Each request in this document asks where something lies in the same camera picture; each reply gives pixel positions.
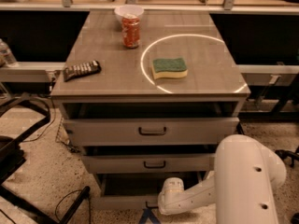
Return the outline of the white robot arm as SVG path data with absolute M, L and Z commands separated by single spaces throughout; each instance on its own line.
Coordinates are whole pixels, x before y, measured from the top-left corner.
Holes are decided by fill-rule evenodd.
M 166 179 L 158 207 L 174 215 L 214 203 L 217 224 L 278 224 L 273 191 L 285 180 L 285 164 L 275 152 L 234 134 L 219 143 L 212 177 L 189 189 L 179 178 Z

